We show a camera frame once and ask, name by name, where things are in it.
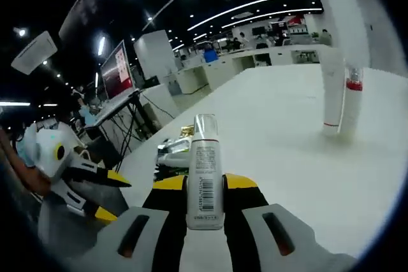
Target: black ceiling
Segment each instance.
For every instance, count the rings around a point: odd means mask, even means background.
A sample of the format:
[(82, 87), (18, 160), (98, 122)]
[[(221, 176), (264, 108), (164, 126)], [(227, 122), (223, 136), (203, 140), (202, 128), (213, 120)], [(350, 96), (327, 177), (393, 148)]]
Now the black ceiling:
[[(131, 37), (136, 39), (143, 33), (160, 29), (172, 30), (168, 33), (173, 48), (180, 44), (180, 40), (186, 45), (193, 42), (194, 33), (202, 34), (209, 32), (210, 25), (213, 31), (220, 31), (221, 26), (229, 24), (231, 17), (250, 11), (255, 14), (265, 14), (275, 11), (291, 10), (299, 8), (321, 8), (319, 0), (273, 0), (255, 4), (225, 14), (206, 24), (197, 27), (193, 31), (187, 31), (192, 25), (201, 22), (222, 11), (240, 6), (256, 0), (174, 0), (153, 22), (142, 31), (147, 23), (148, 16), (154, 16), (169, 0), (111, 0), (112, 7), (105, 7), (102, 14), (96, 19), (88, 31), (80, 31), (73, 41), (65, 43), (58, 37), (67, 14), (76, 0), (3, 0), (3, 24), (1, 27), (0, 63), (2, 77), (0, 79), (0, 101), (27, 101), (32, 103), (32, 108), (24, 110), (24, 120), (32, 121), (54, 110), (39, 109), (43, 103), (59, 103), (61, 108), (66, 108), (69, 101), (71, 86), (87, 85), (94, 79), (98, 64), (104, 58), (97, 56), (97, 36), (103, 33), (114, 47), (122, 39), (126, 42), (127, 54), (131, 64), (136, 64), (135, 52), (132, 47)], [(14, 27), (26, 28), (28, 35), (19, 38), (13, 31)], [(59, 51), (53, 55), (47, 66), (38, 67), (31, 75), (26, 76), (11, 68), (10, 64), (14, 57), (23, 49), (28, 42), (43, 31), (48, 31)], [(9, 114), (21, 116), (21, 112)], [(3, 116), (3, 120), (9, 121), (14, 118)]]

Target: white tabletop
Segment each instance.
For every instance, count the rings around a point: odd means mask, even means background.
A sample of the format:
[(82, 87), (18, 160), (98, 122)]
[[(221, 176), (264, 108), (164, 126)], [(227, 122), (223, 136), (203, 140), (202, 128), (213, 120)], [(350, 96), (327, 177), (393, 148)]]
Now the white tabletop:
[[(270, 204), (310, 225), (329, 251), (359, 256), (387, 221), (404, 182), (407, 93), (406, 79), (365, 69), (358, 132), (347, 145), (321, 134), (319, 64), (247, 69), (124, 159), (121, 173), (133, 184), (122, 189), (124, 197), (130, 206), (142, 205), (152, 187), (157, 145), (177, 137), (197, 113), (213, 113), (224, 172), (253, 179)], [(216, 248), (207, 255), (216, 256)]]

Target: floor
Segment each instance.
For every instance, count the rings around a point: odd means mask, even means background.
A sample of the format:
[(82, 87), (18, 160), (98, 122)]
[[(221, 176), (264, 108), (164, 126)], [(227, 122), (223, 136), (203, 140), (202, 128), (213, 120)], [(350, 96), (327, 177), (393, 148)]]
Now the floor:
[(187, 110), (188, 108), (192, 107), (198, 101), (202, 100), (204, 97), (211, 93), (211, 89), (208, 85), (204, 86), (203, 88), (193, 92), (192, 94), (185, 95), (180, 94), (173, 96), (173, 100), (177, 107), (179, 108), (180, 112)]

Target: computer monitor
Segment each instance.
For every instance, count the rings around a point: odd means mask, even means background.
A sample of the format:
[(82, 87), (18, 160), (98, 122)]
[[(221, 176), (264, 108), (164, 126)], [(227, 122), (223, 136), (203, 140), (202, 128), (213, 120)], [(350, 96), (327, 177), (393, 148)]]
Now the computer monitor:
[(252, 35), (257, 36), (261, 34), (266, 34), (265, 27), (252, 28)]
[(129, 61), (123, 41), (119, 43), (103, 63), (100, 72), (108, 99), (112, 99), (126, 89), (133, 87)]

